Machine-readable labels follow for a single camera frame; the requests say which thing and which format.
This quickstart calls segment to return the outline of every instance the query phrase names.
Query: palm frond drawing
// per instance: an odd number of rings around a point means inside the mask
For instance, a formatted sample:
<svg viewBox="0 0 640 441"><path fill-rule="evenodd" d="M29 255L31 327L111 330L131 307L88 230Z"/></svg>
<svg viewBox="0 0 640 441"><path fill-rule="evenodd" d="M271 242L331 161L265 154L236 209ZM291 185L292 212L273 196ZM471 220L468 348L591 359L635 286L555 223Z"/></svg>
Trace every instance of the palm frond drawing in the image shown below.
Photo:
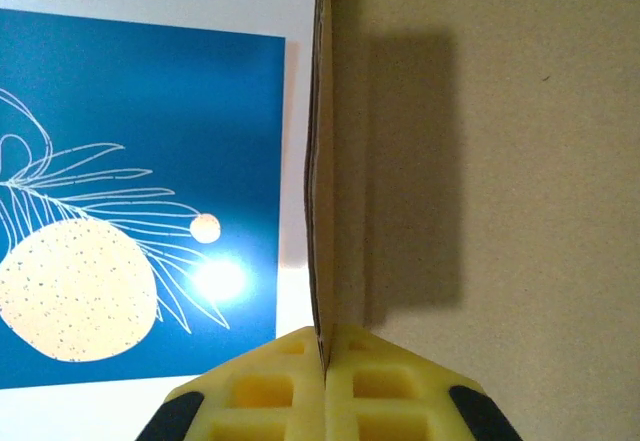
<svg viewBox="0 0 640 441"><path fill-rule="evenodd" d="M51 137L20 99L0 88L0 101L26 117L44 142L44 154L35 157L24 137L17 134L0 137L0 188L6 190L0 198L0 223L8 240L5 256L30 234L54 222L70 219L106 221L133 239L146 256L156 278L156 317L159 321L164 320L164 311L191 333L181 307L181 301L187 301L209 319L229 329L227 320L213 302L205 306L185 288L185 282L193 281L196 268L209 261L203 253L179 243L180 238L191 237L189 222L201 214L198 210L168 200L176 194L168 188L91 191L92 183L143 178L151 175L152 170L125 168L87 172L92 163L125 149L124 146L94 143L55 152ZM6 175L2 151L9 140L22 145L27 162L16 172ZM78 189L81 192L76 193L73 189L76 187L82 188ZM51 194L60 189L64 195Z"/></svg>

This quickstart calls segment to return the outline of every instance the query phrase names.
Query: blue poster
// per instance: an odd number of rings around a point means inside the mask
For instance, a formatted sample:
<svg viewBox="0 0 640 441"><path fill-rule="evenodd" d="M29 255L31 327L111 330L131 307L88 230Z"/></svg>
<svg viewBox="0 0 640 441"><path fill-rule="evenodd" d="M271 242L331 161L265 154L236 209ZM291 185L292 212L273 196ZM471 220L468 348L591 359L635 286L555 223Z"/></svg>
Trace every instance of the blue poster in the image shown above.
<svg viewBox="0 0 640 441"><path fill-rule="evenodd" d="M275 337L284 39L0 10L0 388Z"/></svg>

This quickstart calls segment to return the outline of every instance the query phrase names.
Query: white background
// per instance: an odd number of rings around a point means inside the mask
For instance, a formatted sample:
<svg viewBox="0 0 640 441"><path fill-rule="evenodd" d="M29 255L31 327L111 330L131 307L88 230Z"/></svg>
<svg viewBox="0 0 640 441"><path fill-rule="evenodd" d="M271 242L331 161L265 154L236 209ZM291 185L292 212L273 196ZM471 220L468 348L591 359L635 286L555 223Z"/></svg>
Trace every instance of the white background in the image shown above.
<svg viewBox="0 0 640 441"><path fill-rule="evenodd" d="M314 0L0 0L2 8L287 38L278 336L312 324L302 183L313 4ZM2 390L0 439L133 440L168 392L186 379Z"/></svg>

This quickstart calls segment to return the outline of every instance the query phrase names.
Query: brown edge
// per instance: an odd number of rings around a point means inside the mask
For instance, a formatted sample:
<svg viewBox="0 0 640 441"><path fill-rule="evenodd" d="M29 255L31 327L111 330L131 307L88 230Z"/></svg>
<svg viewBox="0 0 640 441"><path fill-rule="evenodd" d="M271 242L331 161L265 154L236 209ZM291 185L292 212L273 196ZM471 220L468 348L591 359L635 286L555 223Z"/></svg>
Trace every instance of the brown edge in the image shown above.
<svg viewBox="0 0 640 441"><path fill-rule="evenodd" d="M334 325L333 82L331 2L316 0L305 212L311 304L326 373Z"/></svg>

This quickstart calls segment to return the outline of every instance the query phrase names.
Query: black rubber piece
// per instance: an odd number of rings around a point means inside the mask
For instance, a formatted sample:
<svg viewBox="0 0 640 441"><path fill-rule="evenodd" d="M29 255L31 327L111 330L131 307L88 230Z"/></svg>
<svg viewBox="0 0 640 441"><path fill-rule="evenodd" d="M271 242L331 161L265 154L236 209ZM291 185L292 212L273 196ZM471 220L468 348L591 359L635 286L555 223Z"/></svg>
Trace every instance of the black rubber piece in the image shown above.
<svg viewBox="0 0 640 441"><path fill-rule="evenodd" d="M185 393L158 408L136 441L184 441L204 394Z"/></svg>
<svg viewBox="0 0 640 441"><path fill-rule="evenodd" d="M476 441L522 441L489 396L466 386L453 386L449 396Z"/></svg>

